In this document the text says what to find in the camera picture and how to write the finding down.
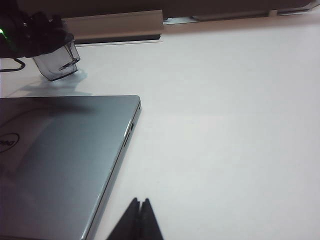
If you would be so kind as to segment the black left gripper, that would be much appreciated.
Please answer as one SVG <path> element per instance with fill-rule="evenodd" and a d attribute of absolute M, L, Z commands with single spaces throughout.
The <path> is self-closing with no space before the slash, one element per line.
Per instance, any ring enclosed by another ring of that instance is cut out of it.
<path fill-rule="evenodd" d="M 31 28 L 43 33 L 33 40 Z M 16 0 L 0 2 L 0 57 L 32 58 L 50 54 L 74 40 L 72 33 L 63 30 L 60 15 L 51 18 L 42 12 L 28 15 L 20 10 Z"/>

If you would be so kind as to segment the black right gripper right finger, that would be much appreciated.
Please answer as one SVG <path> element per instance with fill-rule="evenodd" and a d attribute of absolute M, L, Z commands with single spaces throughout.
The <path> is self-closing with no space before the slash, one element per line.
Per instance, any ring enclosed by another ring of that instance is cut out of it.
<path fill-rule="evenodd" d="M 157 218 L 148 198 L 144 200 L 138 212 L 137 240 L 163 240 Z"/>

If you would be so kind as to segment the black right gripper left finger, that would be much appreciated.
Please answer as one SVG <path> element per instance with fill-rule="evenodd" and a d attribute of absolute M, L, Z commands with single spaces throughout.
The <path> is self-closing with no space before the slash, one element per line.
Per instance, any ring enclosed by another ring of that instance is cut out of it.
<path fill-rule="evenodd" d="M 107 240 L 136 240 L 140 202 L 135 197 L 109 234 Z"/>

